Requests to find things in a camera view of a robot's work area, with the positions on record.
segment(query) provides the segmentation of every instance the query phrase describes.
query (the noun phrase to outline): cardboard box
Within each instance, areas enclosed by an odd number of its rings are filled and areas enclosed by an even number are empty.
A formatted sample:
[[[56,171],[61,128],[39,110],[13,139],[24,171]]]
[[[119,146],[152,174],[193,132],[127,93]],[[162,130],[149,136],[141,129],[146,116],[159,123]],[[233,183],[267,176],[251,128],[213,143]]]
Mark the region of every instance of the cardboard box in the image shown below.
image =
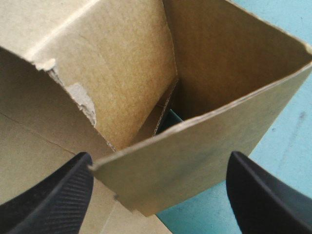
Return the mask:
[[[0,13],[0,202],[87,151],[111,190],[95,180],[81,233],[170,233],[127,209],[152,215],[223,180],[312,69],[311,47],[226,0],[12,0]],[[151,137],[169,107],[185,121]]]

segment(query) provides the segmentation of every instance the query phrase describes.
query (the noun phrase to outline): blue-green table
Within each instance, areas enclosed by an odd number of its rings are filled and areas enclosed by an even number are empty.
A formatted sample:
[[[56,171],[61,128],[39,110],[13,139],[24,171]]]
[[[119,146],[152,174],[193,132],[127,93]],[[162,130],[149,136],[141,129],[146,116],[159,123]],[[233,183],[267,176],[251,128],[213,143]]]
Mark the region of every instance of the blue-green table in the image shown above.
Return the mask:
[[[312,44],[312,0],[234,2]],[[312,76],[264,135],[251,158],[312,197]],[[158,217],[174,234],[240,233],[224,182],[160,212]]]

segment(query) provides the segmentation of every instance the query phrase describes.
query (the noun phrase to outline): torn cardboard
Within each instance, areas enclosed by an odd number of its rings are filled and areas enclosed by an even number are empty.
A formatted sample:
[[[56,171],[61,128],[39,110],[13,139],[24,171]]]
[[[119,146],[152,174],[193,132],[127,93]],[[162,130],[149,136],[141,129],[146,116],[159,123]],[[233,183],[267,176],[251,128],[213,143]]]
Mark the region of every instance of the torn cardboard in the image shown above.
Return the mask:
[[[49,176],[78,152],[93,160],[112,149],[70,96],[43,71],[0,49],[0,204]],[[95,179],[81,234],[170,231],[156,216],[131,213]]]
[[[13,0],[0,13],[0,45],[84,95],[72,98],[116,149],[130,144],[176,77],[161,1]]]

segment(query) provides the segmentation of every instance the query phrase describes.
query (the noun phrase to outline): cardboard flap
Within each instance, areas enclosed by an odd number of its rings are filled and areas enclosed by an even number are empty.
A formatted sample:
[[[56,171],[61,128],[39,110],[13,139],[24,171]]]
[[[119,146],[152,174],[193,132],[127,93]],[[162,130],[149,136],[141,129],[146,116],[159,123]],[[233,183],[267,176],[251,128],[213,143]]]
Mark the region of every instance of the cardboard flap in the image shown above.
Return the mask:
[[[222,181],[231,151],[251,152],[312,67],[308,45],[226,0],[164,6],[180,79],[174,111],[203,115],[93,168],[123,205],[145,215]]]
[[[112,152],[72,99],[43,71],[0,49],[0,204],[33,187],[88,151],[93,160]],[[132,214],[95,179],[81,234],[170,231],[157,217]]]
[[[6,3],[0,45],[47,71],[102,136],[124,148],[176,77],[162,2],[69,0],[66,10],[58,7],[33,1],[21,11],[16,1]]]
[[[94,175],[144,215],[178,204],[224,180],[231,151],[249,155],[311,69],[116,152]]]
[[[226,0],[164,0],[180,90],[175,111],[202,115],[290,75],[307,45]]]

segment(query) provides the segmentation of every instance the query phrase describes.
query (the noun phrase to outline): corrugated cardboard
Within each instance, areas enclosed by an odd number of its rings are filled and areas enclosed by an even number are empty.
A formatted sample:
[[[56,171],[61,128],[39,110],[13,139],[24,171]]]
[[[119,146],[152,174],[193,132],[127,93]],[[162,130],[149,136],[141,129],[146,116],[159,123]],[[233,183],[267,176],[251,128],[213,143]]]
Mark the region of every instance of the corrugated cardboard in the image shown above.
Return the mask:
[[[12,0],[0,14],[0,45],[47,71],[116,149],[176,77],[159,0]]]
[[[176,77],[162,2],[13,0],[0,13],[0,203],[74,154],[97,160],[129,145],[146,118],[157,124],[154,106]],[[80,233],[121,230],[170,233],[95,180]]]
[[[220,182],[312,66],[310,47],[226,0],[12,0],[0,13],[1,202],[88,151],[112,191],[95,180],[81,233],[170,233],[113,195],[151,215]],[[172,97],[189,120],[146,139]]]
[[[145,215],[224,180],[230,152],[252,151],[312,66],[308,45],[226,0],[164,6],[180,79],[174,111],[201,116],[94,167],[123,205]]]
[[[112,153],[48,74],[3,49],[0,64],[0,204],[34,186],[78,152],[90,152],[93,160]],[[80,233],[120,234],[122,227],[125,234],[144,234],[146,229],[170,233],[156,216],[129,212],[95,179]]]

